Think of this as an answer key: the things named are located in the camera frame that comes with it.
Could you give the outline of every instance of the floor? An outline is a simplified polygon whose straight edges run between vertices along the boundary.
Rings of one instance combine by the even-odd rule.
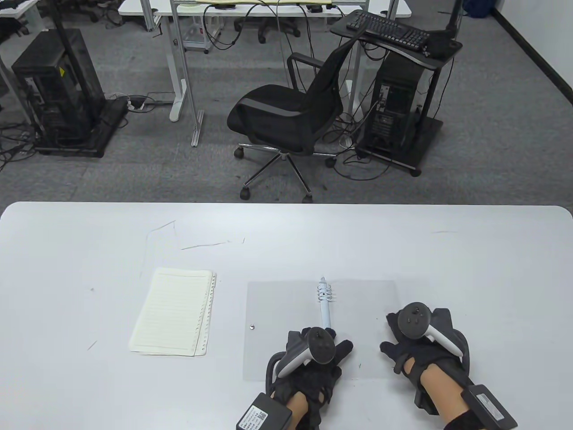
[[[448,0],[409,0],[413,25],[443,28]],[[133,23],[107,29],[105,21],[75,22],[82,29],[106,93],[147,94],[170,90],[161,38]],[[227,25],[224,40],[234,37]],[[12,202],[158,201],[241,202],[241,184],[267,155],[233,157],[246,139],[226,126],[226,115],[248,90],[285,83],[278,33],[257,42],[246,31],[226,52],[188,54],[197,105],[205,109],[199,146],[190,146],[189,116],[168,121],[168,108],[129,114],[102,159],[36,155],[8,165],[0,173],[0,213]],[[308,53],[308,40],[291,38],[293,48]],[[313,189],[315,202],[357,204],[516,204],[560,205],[573,210],[573,121],[571,104],[551,84],[493,18],[464,18],[459,40],[464,49],[455,66],[437,118],[445,125],[422,168],[412,178],[390,169],[374,181],[350,181],[317,159],[300,159],[299,169]],[[26,39],[0,47],[11,64]],[[312,33],[316,56],[326,58],[338,39]],[[376,71],[368,64],[366,90]],[[310,69],[301,70],[306,82]],[[442,75],[441,94],[448,71]],[[436,97],[430,112],[437,108]],[[15,115],[9,100],[0,123]],[[331,144],[329,149],[339,147]],[[384,165],[340,166],[353,178],[375,176]],[[287,163],[279,163],[251,187],[252,202],[300,202],[304,193]]]

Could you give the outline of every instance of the lined paper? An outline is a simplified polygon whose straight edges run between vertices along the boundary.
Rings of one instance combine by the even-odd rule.
[[[210,271],[156,269],[129,349],[155,355],[205,355],[215,281]]]

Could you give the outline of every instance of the white wall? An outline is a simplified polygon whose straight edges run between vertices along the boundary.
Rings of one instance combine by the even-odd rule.
[[[497,9],[573,87],[573,0],[500,0]]]

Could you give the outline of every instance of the office chair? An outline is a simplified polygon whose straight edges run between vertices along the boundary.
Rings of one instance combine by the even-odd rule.
[[[316,153],[315,143],[343,111],[338,75],[350,49],[365,30],[366,26],[360,28],[348,42],[332,51],[326,61],[292,54],[287,64],[293,88],[280,85],[259,87],[239,100],[231,110],[227,126],[247,136],[251,142],[239,144],[234,152],[236,158],[244,157],[244,148],[275,153],[243,184],[242,200],[250,198],[249,184],[280,158],[289,162],[303,184],[307,193],[303,203],[312,203],[312,191],[292,161],[291,154],[326,158],[326,166],[334,167],[336,154]],[[306,93],[298,89],[293,66],[295,61],[319,69]]]
[[[240,32],[242,26],[247,22],[258,22],[258,42],[260,44],[266,43],[265,38],[265,31],[268,27],[278,27],[277,25],[277,18],[276,17],[241,17],[235,19],[233,22],[235,31]],[[295,37],[300,37],[300,31],[295,23],[294,18],[279,18],[278,23],[280,24],[280,28],[282,32],[286,33],[286,30],[289,29],[292,32],[292,35]]]

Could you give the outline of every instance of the black computer case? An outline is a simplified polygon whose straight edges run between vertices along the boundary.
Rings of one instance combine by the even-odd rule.
[[[419,120],[424,94],[418,91],[425,69],[394,53],[382,62],[372,92],[364,143],[368,147],[407,150]]]
[[[12,66],[46,143],[64,149],[86,145],[105,105],[105,95],[81,32],[67,29],[66,34],[91,100],[82,93],[56,30],[41,32]]]

